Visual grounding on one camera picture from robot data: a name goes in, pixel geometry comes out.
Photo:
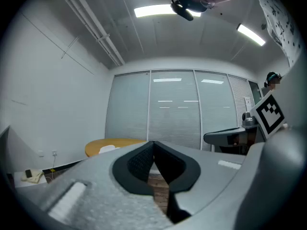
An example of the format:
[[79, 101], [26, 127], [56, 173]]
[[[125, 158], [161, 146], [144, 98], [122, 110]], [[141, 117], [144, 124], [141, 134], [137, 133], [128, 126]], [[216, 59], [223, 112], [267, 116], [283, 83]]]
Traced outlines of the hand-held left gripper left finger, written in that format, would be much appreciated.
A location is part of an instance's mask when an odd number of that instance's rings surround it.
[[131, 194], [112, 173], [130, 145], [83, 160], [50, 184], [17, 197], [43, 230], [164, 230], [172, 222], [151, 195]]

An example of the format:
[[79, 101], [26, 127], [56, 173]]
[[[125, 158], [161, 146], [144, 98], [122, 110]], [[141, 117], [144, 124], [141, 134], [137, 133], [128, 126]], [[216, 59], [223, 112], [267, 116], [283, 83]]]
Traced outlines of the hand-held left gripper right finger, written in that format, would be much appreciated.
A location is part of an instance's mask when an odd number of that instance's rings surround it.
[[154, 143], [154, 162], [169, 186], [167, 216], [181, 222], [207, 206], [237, 173], [245, 156]]

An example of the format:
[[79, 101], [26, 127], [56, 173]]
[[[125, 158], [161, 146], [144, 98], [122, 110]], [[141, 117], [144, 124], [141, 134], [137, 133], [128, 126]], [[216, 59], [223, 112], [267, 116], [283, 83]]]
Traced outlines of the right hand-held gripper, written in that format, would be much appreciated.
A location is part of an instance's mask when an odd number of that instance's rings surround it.
[[[242, 115], [244, 128], [258, 126], [265, 140], [275, 134], [285, 123], [285, 117], [280, 106], [269, 91], [249, 112]], [[242, 127], [206, 133], [205, 143], [215, 147], [216, 152], [247, 155], [248, 133]]]

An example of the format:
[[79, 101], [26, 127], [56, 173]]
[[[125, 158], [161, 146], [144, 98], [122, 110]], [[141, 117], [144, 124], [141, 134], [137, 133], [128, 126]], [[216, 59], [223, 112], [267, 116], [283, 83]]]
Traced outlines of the white booklet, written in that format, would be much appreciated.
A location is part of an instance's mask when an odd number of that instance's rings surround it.
[[101, 153], [106, 153], [106, 152], [109, 152], [109, 151], [113, 151], [113, 150], [116, 150], [116, 149], [119, 149], [120, 147], [116, 147], [114, 145], [107, 145], [107, 146], [103, 146], [100, 151], [99, 151], [99, 154]]

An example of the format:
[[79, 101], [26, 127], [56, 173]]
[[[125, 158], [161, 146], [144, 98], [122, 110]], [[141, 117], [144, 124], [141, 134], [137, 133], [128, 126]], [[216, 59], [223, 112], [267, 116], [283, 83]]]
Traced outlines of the cream cloth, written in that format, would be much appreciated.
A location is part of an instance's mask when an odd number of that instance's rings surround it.
[[40, 170], [34, 170], [34, 169], [31, 169], [31, 172], [32, 172], [32, 177], [26, 178], [25, 171], [24, 171], [24, 173], [21, 177], [21, 181], [33, 183], [33, 184], [39, 183], [41, 177], [44, 175], [44, 172], [40, 171]]

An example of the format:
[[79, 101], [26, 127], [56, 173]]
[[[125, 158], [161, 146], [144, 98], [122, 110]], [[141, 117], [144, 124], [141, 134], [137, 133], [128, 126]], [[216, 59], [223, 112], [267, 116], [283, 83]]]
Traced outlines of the white storage box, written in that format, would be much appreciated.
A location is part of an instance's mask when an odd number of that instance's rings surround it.
[[23, 182], [23, 181], [21, 181], [21, 177], [22, 177], [23, 173], [24, 173], [24, 171], [22, 171], [22, 172], [15, 172], [13, 174], [14, 185], [15, 185], [16, 188], [36, 186], [36, 185], [42, 185], [42, 184], [46, 184], [47, 183], [46, 178], [45, 178], [44, 175], [41, 177], [39, 183], [37, 183], [37, 184]]

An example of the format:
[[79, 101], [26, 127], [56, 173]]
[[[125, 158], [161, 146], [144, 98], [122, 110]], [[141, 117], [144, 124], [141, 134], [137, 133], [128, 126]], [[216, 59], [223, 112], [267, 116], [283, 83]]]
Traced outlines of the long ceiling light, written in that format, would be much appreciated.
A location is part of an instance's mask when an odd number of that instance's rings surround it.
[[237, 26], [236, 30], [241, 34], [247, 36], [249, 39], [257, 43], [259, 46], [264, 46], [266, 43], [260, 36], [258, 36], [255, 32], [253, 32], [252, 30], [250, 30], [241, 23]]
[[134, 13], [137, 18], [154, 16], [154, 15], [175, 14], [175, 12], [171, 7], [171, 4], [157, 4], [157, 5], [138, 7], [134, 9]]

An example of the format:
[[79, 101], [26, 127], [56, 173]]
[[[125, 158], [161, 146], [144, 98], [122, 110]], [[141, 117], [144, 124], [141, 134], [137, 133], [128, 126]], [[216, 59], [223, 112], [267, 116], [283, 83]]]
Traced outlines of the person's white star-print shirt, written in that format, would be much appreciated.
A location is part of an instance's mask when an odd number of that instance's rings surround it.
[[307, 49], [302, 35], [280, 0], [259, 0], [264, 12], [268, 33], [282, 49], [289, 66], [297, 62], [307, 65]]

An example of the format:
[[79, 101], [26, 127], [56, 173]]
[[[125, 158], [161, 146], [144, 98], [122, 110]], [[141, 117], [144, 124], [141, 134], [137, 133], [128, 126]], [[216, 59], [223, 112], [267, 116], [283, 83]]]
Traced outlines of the white ceiling pipes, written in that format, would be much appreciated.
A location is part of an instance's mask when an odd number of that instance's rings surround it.
[[116, 32], [118, 37], [120, 33], [115, 25], [115, 22], [106, 8], [106, 3], [103, 0], [64, 0], [70, 7], [72, 12], [77, 16], [86, 30], [94, 38], [96, 43], [103, 49], [106, 55], [111, 59], [115, 66], [125, 65], [125, 60], [119, 50], [110, 38], [111, 33], [108, 32], [102, 25], [102, 16], [100, 12], [106, 16], [111, 23], [111, 27]]

